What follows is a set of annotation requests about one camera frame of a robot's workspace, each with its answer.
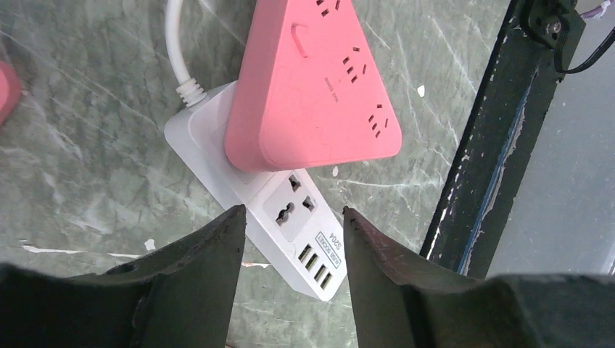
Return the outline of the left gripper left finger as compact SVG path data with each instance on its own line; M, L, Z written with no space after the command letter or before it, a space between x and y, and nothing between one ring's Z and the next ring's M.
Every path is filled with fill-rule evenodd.
M3 347L224 347L247 211L102 274L60 278L1 264Z

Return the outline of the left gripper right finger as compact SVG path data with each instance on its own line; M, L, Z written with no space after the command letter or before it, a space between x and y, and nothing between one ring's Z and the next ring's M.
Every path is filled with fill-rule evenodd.
M612 347L614 277L465 277L345 207L344 247L360 347Z

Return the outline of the white power strip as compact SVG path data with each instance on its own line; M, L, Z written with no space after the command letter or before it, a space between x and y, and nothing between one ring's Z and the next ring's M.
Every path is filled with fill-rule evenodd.
M224 152L236 83L172 116L164 136L223 208L243 204L247 238L299 293L329 301L347 276L343 228L307 170L246 173Z

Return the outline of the pink triangular socket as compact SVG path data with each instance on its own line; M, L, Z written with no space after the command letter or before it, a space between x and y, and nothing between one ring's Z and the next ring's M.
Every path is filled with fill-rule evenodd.
M350 1L257 1L224 138L275 172L395 156L403 134Z

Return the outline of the pink plug adapter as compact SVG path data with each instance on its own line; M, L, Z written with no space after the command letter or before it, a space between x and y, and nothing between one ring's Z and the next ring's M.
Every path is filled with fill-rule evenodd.
M1 120L3 125L22 96L20 79L13 66L1 61Z

